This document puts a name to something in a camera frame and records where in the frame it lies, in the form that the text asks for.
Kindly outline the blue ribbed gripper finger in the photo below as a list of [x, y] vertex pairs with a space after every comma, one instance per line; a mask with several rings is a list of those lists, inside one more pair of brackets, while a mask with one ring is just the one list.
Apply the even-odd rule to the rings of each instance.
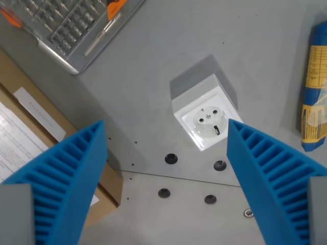
[[265, 243], [310, 244], [308, 183], [326, 176], [326, 167], [234, 119], [227, 157]]
[[2, 184], [29, 184], [36, 244], [78, 244], [107, 160], [104, 121], [40, 154]]

